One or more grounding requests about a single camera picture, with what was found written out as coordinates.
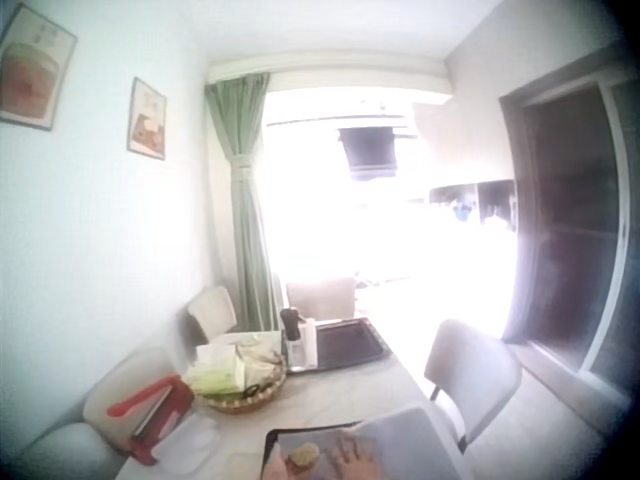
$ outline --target white chair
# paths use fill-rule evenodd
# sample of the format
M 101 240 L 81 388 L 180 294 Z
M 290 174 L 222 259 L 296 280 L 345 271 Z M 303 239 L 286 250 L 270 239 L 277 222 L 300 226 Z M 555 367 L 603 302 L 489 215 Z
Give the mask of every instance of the white chair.
M 129 437 L 162 392 L 121 418 L 109 417 L 107 408 L 174 373 L 169 356 L 160 347 L 132 353 L 89 392 L 83 418 L 27 447 L 10 465 L 12 475 L 25 480 L 113 480 L 126 461 L 123 452 L 129 450 Z
M 208 341 L 226 333 L 237 323 L 231 297 L 224 287 L 203 290 L 191 301 L 188 311 L 198 321 Z
M 287 283 L 289 306 L 316 320 L 353 318 L 356 279 L 341 277 L 313 283 Z
M 522 368 L 502 341 L 458 320 L 445 320 L 424 376 L 436 385 L 431 400 L 443 390 L 458 408 L 465 432 L 455 440 L 464 452 L 516 392 Z

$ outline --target picture frame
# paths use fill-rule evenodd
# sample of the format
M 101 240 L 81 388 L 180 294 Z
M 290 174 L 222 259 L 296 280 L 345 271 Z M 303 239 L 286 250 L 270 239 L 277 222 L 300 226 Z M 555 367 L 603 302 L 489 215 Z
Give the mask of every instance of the picture frame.
M 20 3 L 0 35 L 0 121 L 51 131 L 78 38 Z
M 127 150 L 165 160 L 167 97 L 134 77 L 129 105 Z

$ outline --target black tray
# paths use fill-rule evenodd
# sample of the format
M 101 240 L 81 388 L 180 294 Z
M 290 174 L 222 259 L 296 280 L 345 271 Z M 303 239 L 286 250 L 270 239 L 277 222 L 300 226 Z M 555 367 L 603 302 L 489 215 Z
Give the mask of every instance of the black tray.
M 335 430 L 336 428 L 349 428 L 354 425 L 359 424 L 360 422 L 351 422 L 351 423 L 343 423 L 342 425 L 329 425 L 326 427 L 315 427 L 315 428 L 277 428 L 275 430 L 271 430 L 267 433 L 267 436 L 264 439 L 264 454 L 262 455 L 262 470 L 264 470 L 264 466 L 269 460 L 269 456 L 271 455 L 271 450 L 273 450 L 273 446 L 278 441 L 278 436 L 281 434 L 287 433 L 301 433 L 301 432 L 316 432 L 318 430 Z
M 318 325 L 316 328 L 318 368 L 288 371 L 287 374 L 313 373 L 353 367 L 387 357 L 391 350 L 368 318 L 355 318 Z M 282 332 L 282 352 L 288 354 Z

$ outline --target ceiling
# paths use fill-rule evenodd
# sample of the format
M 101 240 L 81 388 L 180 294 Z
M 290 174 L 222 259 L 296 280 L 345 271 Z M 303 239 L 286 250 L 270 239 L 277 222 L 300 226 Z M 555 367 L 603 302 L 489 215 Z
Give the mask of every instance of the ceiling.
M 180 0 L 211 61 L 367 51 L 444 59 L 502 0 Z

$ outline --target curtain tie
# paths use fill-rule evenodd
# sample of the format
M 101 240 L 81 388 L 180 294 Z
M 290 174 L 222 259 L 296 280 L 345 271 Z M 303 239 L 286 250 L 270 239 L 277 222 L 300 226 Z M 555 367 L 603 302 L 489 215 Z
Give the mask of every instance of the curtain tie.
M 253 155 L 241 153 L 227 157 L 231 164 L 231 181 L 243 181 L 251 178 L 253 172 Z

